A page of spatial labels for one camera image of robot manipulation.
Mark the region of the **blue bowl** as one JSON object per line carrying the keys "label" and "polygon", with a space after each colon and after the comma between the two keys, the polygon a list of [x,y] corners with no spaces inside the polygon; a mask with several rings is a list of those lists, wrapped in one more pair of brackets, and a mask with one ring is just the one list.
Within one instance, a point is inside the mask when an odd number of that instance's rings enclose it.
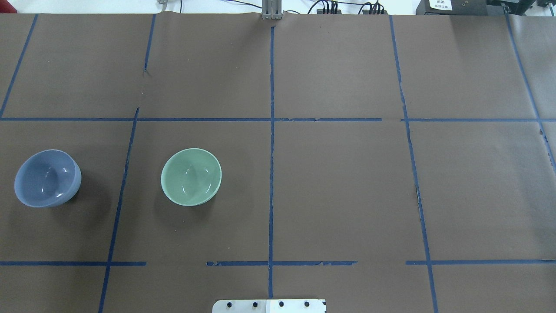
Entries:
{"label": "blue bowl", "polygon": [[29,207],[60,206],[71,200],[82,182],[81,169],[62,150],[44,150],[32,155],[19,168],[14,191],[18,200]]}

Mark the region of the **green bowl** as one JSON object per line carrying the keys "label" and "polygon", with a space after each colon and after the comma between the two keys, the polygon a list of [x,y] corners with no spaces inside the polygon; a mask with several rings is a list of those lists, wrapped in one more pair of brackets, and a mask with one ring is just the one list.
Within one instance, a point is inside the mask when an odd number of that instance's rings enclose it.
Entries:
{"label": "green bowl", "polygon": [[198,206],[212,200],[220,189],[222,168],[210,151],[188,148],[175,153],[161,172],[161,188],[171,202]]}

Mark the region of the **brown paper table cover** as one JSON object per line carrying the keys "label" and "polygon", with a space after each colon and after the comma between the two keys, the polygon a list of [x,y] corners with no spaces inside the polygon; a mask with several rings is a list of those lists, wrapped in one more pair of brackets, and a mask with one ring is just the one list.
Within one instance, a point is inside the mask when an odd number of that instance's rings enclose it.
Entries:
{"label": "brown paper table cover", "polygon": [[[188,148],[205,204],[163,193]],[[15,195],[62,150],[77,194]],[[555,311],[555,18],[2,14],[1,311]]]}

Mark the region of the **black computer box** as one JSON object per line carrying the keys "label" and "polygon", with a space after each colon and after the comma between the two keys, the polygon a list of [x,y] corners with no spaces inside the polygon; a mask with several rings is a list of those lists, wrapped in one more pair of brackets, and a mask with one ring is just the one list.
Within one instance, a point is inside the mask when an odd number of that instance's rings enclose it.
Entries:
{"label": "black computer box", "polygon": [[449,16],[500,16],[501,6],[488,5],[486,0],[421,0],[415,9],[416,15]]}

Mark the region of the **aluminium frame post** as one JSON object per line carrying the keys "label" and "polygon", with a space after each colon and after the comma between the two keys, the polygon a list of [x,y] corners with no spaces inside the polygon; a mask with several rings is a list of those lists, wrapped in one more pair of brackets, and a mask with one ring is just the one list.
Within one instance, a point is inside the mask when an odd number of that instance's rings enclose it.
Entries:
{"label": "aluminium frame post", "polygon": [[281,20],[283,18],[282,0],[262,0],[261,16],[263,20]]}

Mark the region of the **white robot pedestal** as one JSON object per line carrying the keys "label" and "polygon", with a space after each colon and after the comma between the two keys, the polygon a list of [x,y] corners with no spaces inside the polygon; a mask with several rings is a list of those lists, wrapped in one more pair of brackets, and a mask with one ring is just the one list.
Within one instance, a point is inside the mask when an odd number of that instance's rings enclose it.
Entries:
{"label": "white robot pedestal", "polygon": [[213,313],[326,313],[322,299],[217,300]]}

